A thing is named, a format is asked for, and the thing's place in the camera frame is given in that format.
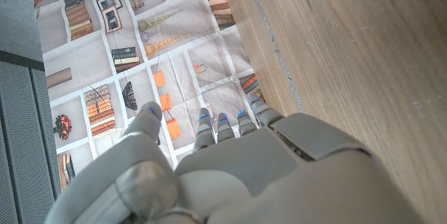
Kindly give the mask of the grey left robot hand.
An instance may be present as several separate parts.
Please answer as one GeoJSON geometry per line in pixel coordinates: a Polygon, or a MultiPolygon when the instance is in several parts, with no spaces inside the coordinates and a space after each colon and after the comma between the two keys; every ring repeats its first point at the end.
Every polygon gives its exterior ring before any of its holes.
{"type": "Polygon", "coordinates": [[[74,177],[48,223],[422,223],[380,160],[338,128],[284,116],[259,97],[211,122],[198,113],[193,152],[171,167],[163,113],[143,105],[118,144],[74,177]]]}

